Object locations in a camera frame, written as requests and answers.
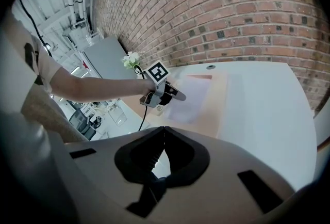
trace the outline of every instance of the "black chair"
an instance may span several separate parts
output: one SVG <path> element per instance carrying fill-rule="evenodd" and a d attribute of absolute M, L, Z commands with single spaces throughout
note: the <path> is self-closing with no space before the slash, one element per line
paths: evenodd
<path fill-rule="evenodd" d="M 69 119 L 69 122 L 88 140 L 90 140 L 96 133 L 95 124 L 89 121 L 80 109 L 77 109 L 75 113 Z"/>

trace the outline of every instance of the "brick wall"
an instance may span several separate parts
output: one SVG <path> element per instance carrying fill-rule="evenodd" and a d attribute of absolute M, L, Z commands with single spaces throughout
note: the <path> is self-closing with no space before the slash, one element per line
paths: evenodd
<path fill-rule="evenodd" d="M 95 0 L 93 25 L 115 34 L 142 67 L 286 62 L 312 109 L 330 84 L 329 28 L 317 0 Z"/>

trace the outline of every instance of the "white tabletop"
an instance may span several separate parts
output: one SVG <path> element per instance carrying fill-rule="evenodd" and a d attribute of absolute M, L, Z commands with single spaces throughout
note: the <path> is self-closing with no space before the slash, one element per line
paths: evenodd
<path fill-rule="evenodd" d="M 207 70 L 209 65 L 216 68 Z M 226 72 L 227 99 L 218 138 L 249 151 L 294 190 L 313 180 L 317 153 L 313 116 L 299 81 L 286 63 L 205 63 L 171 68 L 170 72 L 175 79 Z"/>

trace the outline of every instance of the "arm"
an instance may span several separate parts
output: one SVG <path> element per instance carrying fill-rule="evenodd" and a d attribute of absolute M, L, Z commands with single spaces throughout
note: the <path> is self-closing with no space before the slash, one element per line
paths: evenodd
<path fill-rule="evenodd" d="M 75 102 L 95 102 L 130 95 L 147 95 L 155 89 L 152 80 L 110 80 L 94 77 L 79 78 L 61 67 L 53 76 L 52 93 Z"/>

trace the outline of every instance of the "cord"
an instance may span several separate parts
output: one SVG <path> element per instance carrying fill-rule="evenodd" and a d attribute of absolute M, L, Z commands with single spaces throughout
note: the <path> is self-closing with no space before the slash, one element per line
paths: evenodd
<path fill-rule="evenodd" d="M 141 75 L 142 75 L 142 78 L 145 79 L 145 78 L 144 78 L 143 71 L 142 71 L 142 69 L 141 69 L 138 65 L 136 65 L 136 66 L 134 67 L 134 71 L 135 71 L 135 73 L 137 73 L 137 74 L 141 74 Z M 141 122 L 141 125 L 140 125 L 140 128 L 139 128 L 138 131 L 140 131 L 141 128 L 142 128 L 142 125 L 143 125 L 143 123 L 144 123 L 144 120 L 145 120 L 145 116 L 146 116 L 146 112 L 147 112 L 147 110 L 148 110 L 148 107 L 145 106 L 144 116 L 143 116 L 143 119 L 142 119 L 142 122 Z"/>
<path fill-rule="evenodd" d="M 23 10 L 24 10 L 24 12 L 25 12 L 25 14 L 29 17 L 29 19 L 31 19 L 31 21 L 32 21 L 32 24 L 33 24 L 33 27 L 35 27 L 35 30 L 36 30 L 36 32 L 37 32 L 37 35 L 38 35 L 38 37 L 39 37 L 39 39 L 40 39 L 40 41 L 41 41 L 41 43 L 42 43 L 42 45 L 46 48 L 46 44 L 47 43 L 45 43 L 44 41 L 43 41 L 43 39 L 41 38 L 41 36 L 40 36 L 40 33 L 39 33 L 39 31 L 38 31 L 38 28 L 37 28 L 37 26 L 36 26 L 36 23 L 35 23 L 35 21 L 33 20 L 33 18 L 32 18 L 32 16 L 30 15 L 30 13 L 29 12 L 27 12 L 27 10 L 26 10 L 26 8 L 25 8 L 25 6 L 23 5 L 23 2 L 22 2 L 22 0 L 20 0 L 20 3 L 21 3 L 21 6 L 22 6 L 22 8 L 23 8 Z M 47 50 L 47 52 L 48 52 L 48 54 L 49 54 L 49 56 L 50 57 L 52 57 L 52 54 L 51 54 L 51 52 L 46 48 L 46 50 Z"/>

